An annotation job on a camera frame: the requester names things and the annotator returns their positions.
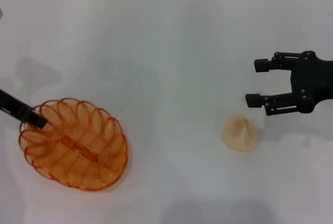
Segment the white tabletop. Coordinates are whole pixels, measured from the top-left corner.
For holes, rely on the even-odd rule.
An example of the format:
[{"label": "white tabletop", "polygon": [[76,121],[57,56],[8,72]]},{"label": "white tabletop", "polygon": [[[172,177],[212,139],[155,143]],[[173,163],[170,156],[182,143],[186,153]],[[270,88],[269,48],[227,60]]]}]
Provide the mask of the white tabletop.
[{"label": "white tabletop", "polygon": [[[333,0],[0,0],[0,88],[36,105],[76,97],[119,119],[125,178],[88,193],[42,178],[0,114],[1,224],[313,224],[333,219],[333,104],[265,116],[246,93],[291,92],[256,73],[275,51],[333,60]],[[256,149],[222,141],[243,113]]]}]

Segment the white table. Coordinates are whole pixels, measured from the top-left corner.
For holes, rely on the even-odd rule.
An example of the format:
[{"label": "white table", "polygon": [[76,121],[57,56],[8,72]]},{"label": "white table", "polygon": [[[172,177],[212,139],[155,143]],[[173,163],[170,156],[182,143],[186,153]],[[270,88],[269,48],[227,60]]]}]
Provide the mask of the white table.
[{"label": "white table", "polygon": [[[333,59],[333,0],[0,0],[0,88],[36,105],[86,99],[119,119],[124,180],[87,193],[38,175],[0,114],[1,224],[313,224],[333,219],[333,104],[267,117],[244,96],[288,93],[258,74],[275,51]],[[261,129],[253,152],[227,117]]]}]

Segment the robotic arm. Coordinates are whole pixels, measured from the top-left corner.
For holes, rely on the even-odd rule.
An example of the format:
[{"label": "robotic arm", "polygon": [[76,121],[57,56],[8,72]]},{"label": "robotic arm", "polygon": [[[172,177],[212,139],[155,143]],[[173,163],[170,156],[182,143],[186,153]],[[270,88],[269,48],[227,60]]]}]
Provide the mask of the robotic arm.
[{"label": "robotic arm", "polygon": [[256,72],[273,69],[291,70],[291,93],[264,96],[247,94],[248,107],[265,107],[268,116],[301,112],[311,113],[321,101],[333,99],[333,61],[319,59],[313,51],[276,52],[272,60],[254,61]]}]

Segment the orange wire basket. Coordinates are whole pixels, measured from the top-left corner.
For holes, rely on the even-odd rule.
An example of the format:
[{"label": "orange wire basket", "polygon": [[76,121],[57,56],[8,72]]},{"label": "orange wire basket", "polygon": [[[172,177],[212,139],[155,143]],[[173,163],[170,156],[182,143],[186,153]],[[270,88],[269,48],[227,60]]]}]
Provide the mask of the orange wire basket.
[{"label": "orange wire basket", "polygon": [[42,130],[22,123],[19,144],[37,172],[86,191],[108,189],[122,177],[129,159],[127,139],[107,111],[74,98],[34,109],[48,122]]}]

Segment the orange basket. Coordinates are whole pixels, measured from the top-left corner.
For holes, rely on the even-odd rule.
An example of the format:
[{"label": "orange basket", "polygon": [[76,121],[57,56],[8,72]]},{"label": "orange basket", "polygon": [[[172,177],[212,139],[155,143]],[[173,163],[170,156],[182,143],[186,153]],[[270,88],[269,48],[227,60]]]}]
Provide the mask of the orange basket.
[{"label": "orange basket", "polygon": [[37,172],[86,191],[108,189],[122,177],[129,148],[119,122],[107,111],[74,98],[34,109],[48,122],[42,130],[22,123],[19,144]]}]

